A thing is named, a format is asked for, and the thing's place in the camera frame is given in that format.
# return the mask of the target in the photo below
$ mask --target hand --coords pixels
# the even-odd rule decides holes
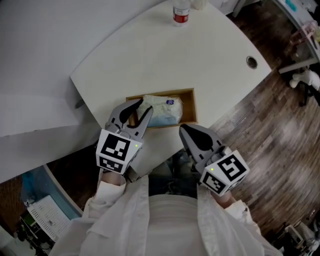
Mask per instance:
[[[106,172],[101,177],[102,182],[106,182],[116,186],[121,186],[121,179],[122,179],[122,175],[115,173],[113,171]]]
[[[211,192],[211,195],[223,209],[228,208],[230,205],[236,202],[230,191],[222,196],[218,196],[213,192]]]

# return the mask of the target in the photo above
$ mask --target white shirt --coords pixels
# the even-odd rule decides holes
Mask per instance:
[[[71,221],[50,255],[144,256],[150,219],[148,187],[147,175],[121,186],[99,182],[83,216]],[[257,232],[244,203],[238,201],[226,211],[202,186],[197,188],[197,198],[197,225],[207,255],[282,255]]]
[[[194,198],[171,194],[150,196],[145,256],[207,256],[197,214]]]

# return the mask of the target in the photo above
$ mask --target white table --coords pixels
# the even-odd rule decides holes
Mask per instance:
[[[273,2],[285,13],[285,15],[289,18],[289,20],[293,23],[293,25],[296,27],[297,30],[300,30],[301,27],[308,23],[313,21],[314,19],[310,15],[310,13],[303,7],[302,3],[299,0],[290,0],[295,6],[296,11],[293,11],[287,4],[285,0],[273,0]],[[244,6],[246,0],[239,0],[234,12],[233,16],[236,17],[242,7]],[[306,67],[308,65],[316,64],[320,62],[320,45],[316,40],[308,39],[306,41],[308,48],[310,50],[310,53],[312,55],[312,58],[300,61],[297,63],[294,63],[289,66],[285,66],[280,68],[278,71],[280,74],[297,70],[303,67]]]
[[[194,88],[198,123],[210,127],[271,71],[248,38],[211,4],[191,10],[185,27],[172,25],[172,3],[140,14],[93,50],[71,74],[104,128],[126,97]],[[257,68],[248,67],[252,56]],[[183,145],[179,127],[147,130],[131,166],[141,175]]]

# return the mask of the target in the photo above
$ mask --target wooden box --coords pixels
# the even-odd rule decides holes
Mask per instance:
[[[145,94],[127,97],[126,101],[143,99],[144,95]],[[178,124],[154,126],[154,127],[148,127],[148,129],[157,129],[157,128],[180,126],[181,124],[197,124],[198,123],[195,92],[193,88],[181,89],[181,90],[168,90],[168,91],[162,91],[162,92],[156,92],[156,93],[149,93],[148,95],[180,98],[182,101],[182,117]],[[129,124],[135,125],[137,122],[138,122],[138,114],[137,112],[134,112],[129,118]]]

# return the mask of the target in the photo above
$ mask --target wooden floor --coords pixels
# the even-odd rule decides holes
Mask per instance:
[[[249,5],[237,18],[229,18],[261,52],[272,73],[212,129],[225,144],[238,149],[251,168],[232,193],[250,207],[262,234],[268,235],[283,222],[292,224],[320,209],[320,107],[313,98],[299,107],[302,91],[291,89],[289,77],[277,72],[293,50],[288,42],[294,27],[272,1],[263,7]],[[95,149],[85,148],[49,167],[83,208],[96,190]],[[12,229],[21,204],[5,193],[17,195],[17,182],[21,180],[0,184],[0,215]]]

